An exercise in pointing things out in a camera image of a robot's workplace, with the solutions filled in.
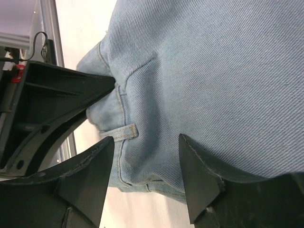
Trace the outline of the light blue denim skirt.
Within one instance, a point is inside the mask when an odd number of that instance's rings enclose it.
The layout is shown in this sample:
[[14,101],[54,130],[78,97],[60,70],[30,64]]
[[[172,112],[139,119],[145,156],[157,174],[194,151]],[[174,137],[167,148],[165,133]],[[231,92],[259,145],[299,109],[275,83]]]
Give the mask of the light blue denim skirt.
[[304,169],[301,0],[119,0],[76,68],[115,79],[86,111],[110,187],[185,203],[180,134],[255,175]]

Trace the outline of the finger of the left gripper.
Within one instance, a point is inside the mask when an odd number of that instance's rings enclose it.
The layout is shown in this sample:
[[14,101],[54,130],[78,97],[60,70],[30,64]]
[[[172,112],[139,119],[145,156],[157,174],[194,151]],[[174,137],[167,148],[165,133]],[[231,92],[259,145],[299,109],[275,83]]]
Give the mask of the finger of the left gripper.
[[86,120],[88,107],[115,80],[38,61],[0,77],[0,175],[47,169],[64,140]]

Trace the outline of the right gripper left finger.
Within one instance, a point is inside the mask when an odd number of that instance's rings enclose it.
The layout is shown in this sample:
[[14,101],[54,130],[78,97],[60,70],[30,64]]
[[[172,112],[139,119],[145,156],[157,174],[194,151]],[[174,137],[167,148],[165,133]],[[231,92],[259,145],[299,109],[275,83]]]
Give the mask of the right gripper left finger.
[[106,137],[56,166],[0,183],[2,228],[97,228],[114,156]]

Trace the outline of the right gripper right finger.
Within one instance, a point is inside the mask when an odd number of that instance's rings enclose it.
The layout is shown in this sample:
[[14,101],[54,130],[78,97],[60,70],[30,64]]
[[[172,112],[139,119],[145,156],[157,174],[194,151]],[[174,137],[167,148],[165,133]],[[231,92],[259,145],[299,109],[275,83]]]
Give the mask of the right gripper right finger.
[[301,228],[304,175],[264,178],[237,169],[179,135],[190,223],[197,228]]

